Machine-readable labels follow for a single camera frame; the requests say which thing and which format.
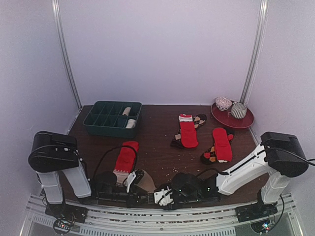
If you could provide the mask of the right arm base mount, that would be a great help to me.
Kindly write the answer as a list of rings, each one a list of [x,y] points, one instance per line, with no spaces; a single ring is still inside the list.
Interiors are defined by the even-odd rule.
[[[271,231],[274,223],[270,216],[277,213],[276,203],[265,205],[264,202],[257,202],[235,209],[238,222],[250,221],[251,229],[258,234]]]

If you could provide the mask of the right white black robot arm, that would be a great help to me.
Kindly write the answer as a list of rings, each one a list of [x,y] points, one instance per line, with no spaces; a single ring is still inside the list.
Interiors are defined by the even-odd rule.
[[[269,179],[259,190],[252,212],[264,216],[274,205],[292,178],[302,175],[315,163],[308,160],[295,135],[265,132],[261,143],[243,160],[229,169],[202,179],[200,175],[177,173],[147,196],[149,204],[163,209],[176,209],[182,204],[218,202],[261,175]]]

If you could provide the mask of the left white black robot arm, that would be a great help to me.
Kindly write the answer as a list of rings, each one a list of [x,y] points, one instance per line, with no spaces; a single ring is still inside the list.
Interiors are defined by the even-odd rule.
[[[138,186],[144,177],[144,172],[136,169],[138,149],[137,142],[127,141],[106,151],[89,178],[87,163],[79,154],[75,137],[40,131],[34,136],[28,163],[37,174],[46,206],[59,218],[67,218],[71,208],[65,203],[60,172],[81,204],[113,201],[134,207],[150,203],[151,193]]]

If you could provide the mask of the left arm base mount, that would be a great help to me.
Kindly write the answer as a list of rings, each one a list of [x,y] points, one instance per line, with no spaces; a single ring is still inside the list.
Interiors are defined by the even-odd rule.
[[[45,214],[55,218],[52,228],[60,234],[68,234],[73,230],[75,223],[85,223],[88,209],[68,204],[51,205],[47,204]]]

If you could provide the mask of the red sock near left arm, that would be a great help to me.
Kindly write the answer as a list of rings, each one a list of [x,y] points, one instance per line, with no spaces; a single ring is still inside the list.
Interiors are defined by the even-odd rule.
[[[127,141],[123,143],[113,173],[117,177],[117,185],[122,186],[123,181],[132,172],[136,159],[136,153],[139,150],[139,143],[136,141]]]

